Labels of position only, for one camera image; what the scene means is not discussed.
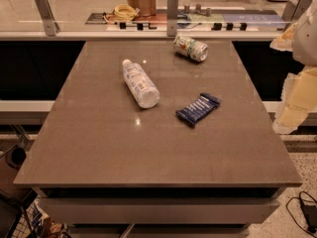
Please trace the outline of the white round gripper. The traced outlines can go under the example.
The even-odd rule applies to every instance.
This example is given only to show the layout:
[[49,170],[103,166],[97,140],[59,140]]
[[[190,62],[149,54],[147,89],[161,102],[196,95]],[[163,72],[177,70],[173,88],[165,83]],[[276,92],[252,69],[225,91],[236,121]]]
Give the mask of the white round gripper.
[[317,107],[317,0],[269,46],[292,51],[295,60],[311,65],[298,74],[289,73],[283,84],[272,128],[277,134],[290,134]]

